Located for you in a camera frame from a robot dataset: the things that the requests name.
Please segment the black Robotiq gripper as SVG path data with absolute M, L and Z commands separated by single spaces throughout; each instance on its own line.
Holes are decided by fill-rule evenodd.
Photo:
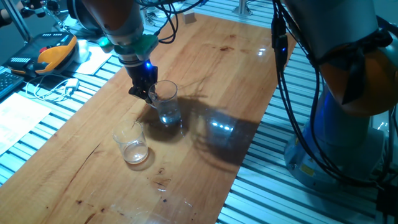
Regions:
M 125 64 L 125 68 L 132 80 L 132 87 L 128 93 L 152 105 L 153 101 L 147 92 L 157 82 L 158 67 L 153 65 L 150 60 L 146 60 L 137 64 Z

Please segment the person's bare hand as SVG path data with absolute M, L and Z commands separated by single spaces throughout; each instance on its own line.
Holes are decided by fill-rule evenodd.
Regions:
M 21 3 L 21 1 L 17 1 L 17 2 L 13 1 L 13 3 L 19 12 L 21 12 L 22 8 L 24 8 L 24 5 L 23 5 L 23 3 Z M 6 21 L 12 20 L 9 13 L 7 12 L 7 10 L 5 8 L 1 8 L 1 17 Z

